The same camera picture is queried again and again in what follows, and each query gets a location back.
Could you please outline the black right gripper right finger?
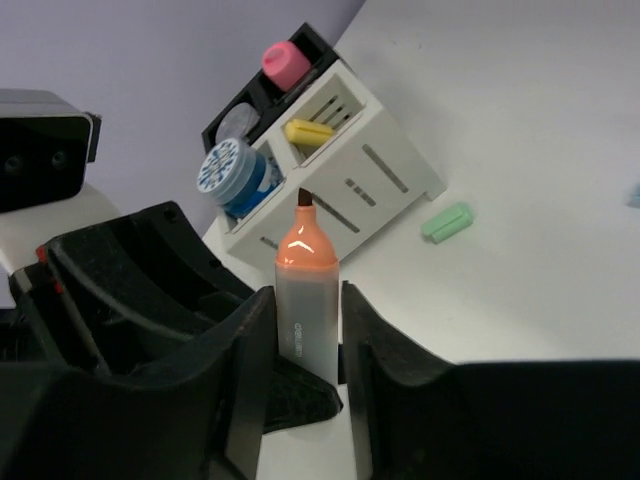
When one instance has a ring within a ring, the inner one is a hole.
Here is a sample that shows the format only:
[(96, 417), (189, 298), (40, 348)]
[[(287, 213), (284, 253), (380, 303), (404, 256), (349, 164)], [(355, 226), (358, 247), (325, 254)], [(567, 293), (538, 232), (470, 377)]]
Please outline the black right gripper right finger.
[(342, 286), (360, 479), (635, 479), (635, 360), (454, 364)]

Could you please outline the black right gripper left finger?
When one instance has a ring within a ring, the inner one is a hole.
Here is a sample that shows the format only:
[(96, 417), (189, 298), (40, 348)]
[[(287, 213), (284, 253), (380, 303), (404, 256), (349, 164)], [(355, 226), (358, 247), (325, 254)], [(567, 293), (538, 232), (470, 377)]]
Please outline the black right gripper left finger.
[(130, 376), (61, 362), (1, 367), (5, 479), (252, 479), (275, 346), (275, 296)]

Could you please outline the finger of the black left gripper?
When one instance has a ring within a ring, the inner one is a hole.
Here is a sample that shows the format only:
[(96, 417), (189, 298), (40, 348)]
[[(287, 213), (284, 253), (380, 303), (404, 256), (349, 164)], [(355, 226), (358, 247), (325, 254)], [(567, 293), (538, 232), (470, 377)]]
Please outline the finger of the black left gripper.
[(275, 356), (264, 434), (331, 420), (342, 409), (343, 402), (333, 385), (281, 355)]

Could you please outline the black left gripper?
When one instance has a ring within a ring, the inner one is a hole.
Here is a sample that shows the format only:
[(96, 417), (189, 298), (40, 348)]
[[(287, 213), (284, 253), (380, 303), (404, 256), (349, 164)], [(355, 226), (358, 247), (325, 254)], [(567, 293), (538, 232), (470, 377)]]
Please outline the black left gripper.
[(76, 335), (79, 366), (109, 373), (168, 355), (252, 293), (174, 201), (58, 235), (42, 245), (40, 265)]

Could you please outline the orange tip clear highlighter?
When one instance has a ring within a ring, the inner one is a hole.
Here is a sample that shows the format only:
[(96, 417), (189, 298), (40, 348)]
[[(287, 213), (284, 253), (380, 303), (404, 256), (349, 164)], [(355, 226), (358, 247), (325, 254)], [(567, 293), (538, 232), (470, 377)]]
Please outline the orange tip clear highlighter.
[(337, 385), (339, 260), (305, 189), (276, 254), (275, 294), (280, 355)]

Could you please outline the blue slime jar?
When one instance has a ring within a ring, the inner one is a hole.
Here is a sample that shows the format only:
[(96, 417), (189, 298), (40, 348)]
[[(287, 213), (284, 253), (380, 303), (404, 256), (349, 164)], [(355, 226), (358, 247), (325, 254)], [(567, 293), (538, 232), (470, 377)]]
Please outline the blue slime jar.
[(206, 155), (197, 176), (200, 193), (209, 195), (227, 215), (242, 219), (284, 180), (274, 159), (245, 141), (227, 138)]

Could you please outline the clear jar of clips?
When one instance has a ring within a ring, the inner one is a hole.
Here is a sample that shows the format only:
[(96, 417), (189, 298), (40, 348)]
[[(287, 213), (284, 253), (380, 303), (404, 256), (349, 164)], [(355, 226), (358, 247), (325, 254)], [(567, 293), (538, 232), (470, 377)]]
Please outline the clear jar of clips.
[(216, 130), (215, 140), (220, 143), (228, 138), (244, 139), (259, 120), (257, 110), (251, 104), (241, 102), (224, 115)]

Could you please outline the yellow highlighter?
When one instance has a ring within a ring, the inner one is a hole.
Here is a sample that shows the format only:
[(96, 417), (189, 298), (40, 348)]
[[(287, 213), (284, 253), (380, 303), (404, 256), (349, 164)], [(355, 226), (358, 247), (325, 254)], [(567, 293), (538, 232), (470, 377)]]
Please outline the yellow highlighter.
[(292, 119), (286, 123), (284, 133), (295, 145), (320, 147), (328, 142), (335, 130), (328, 125), (303, 119)]

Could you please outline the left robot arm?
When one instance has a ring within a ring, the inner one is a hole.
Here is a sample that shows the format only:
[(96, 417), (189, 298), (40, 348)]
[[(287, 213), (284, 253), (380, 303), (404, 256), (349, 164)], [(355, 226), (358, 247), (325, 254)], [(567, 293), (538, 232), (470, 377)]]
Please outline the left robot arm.
[[(1, 214), (1, 265), (10, 273), (33, 263), (54, 237), (117, 220), (120, 212), (86, 185), (73, 198)], [(335, 387), (277, 354), (269, 387), (266, 434), (331, 420), (343, 408)]]

